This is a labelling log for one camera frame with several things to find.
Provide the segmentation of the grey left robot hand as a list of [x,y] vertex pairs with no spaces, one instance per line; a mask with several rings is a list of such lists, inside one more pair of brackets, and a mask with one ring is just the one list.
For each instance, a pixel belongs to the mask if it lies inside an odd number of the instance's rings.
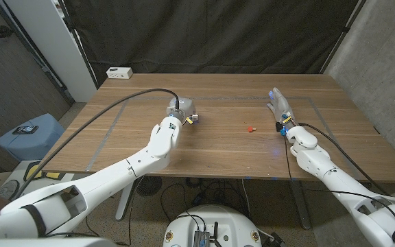
[[188,122],[193,124],[198,121],[199,115],[196,112],[195,105],[192,99],[179,97],[178,98],[178,108],[176,108],[176,98],[172,98],[166,108],[166,113],[168,116],[176,117],[183,124]]

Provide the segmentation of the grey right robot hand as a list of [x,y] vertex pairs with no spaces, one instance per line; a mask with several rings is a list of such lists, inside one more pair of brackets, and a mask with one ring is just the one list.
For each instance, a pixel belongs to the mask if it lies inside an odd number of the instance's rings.
[[280,124],[288,117],[293,117],[293,110],[283,94],[274,87],[269,92],[270,103],[267,107],[273,112],[275,120]]

